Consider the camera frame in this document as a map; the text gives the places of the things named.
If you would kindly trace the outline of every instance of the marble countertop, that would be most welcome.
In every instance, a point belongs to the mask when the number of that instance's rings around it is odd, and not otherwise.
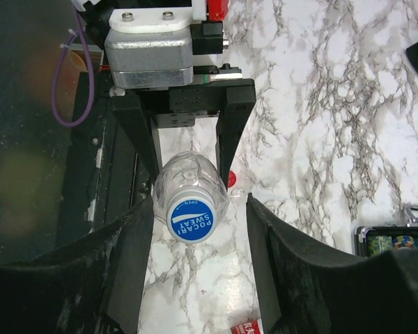
[[[403,220],[404,205],[418,204],[418,76],[404,54],[418,41],[418,1],[231,0],[224,30],[231,47],[220,61],[257,90],[233,162],[238,183],[201,244],[155,222],[142,334],[214,334],[260,317],[249,191],[349,253],[356,226]],[[215,122],[162,131],[163,161],[185,150],[214,161]]]

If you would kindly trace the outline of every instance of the red label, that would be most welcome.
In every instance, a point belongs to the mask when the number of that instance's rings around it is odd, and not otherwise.
[[[208,0],[209,20],[223,21],[228,14],[229,0]]]
[[[257,321],[247,322],[231,328],[232,334],[262,334]]]

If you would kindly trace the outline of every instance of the bottle cap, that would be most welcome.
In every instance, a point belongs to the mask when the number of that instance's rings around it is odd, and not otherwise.
[[[199,186],[177,189],[167,205],[167,227],[181,242],[197,244],[206,240],[217,225],[214,199]]]

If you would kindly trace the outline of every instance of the plastic bottle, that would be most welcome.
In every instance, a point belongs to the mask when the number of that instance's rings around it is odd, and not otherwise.
[[[181,242],[206,240],[229,205],[217,169],[203,155],[187,151],[174,156],[155,182],[155,215]]]

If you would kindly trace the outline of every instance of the red object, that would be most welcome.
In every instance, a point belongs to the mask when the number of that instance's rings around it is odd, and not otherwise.
[[[231,188],[236,182],[237,182],[237,176],[235,176],[235,173],[232,170],[230,170],[229,178],[228,178],[228,188]]]
[[[263,334],[257,320],[233,327],[231,328],[231,331],[232,334]]]
[[[229,0],[208,0],[209,21],[223,21],[228,15]]]

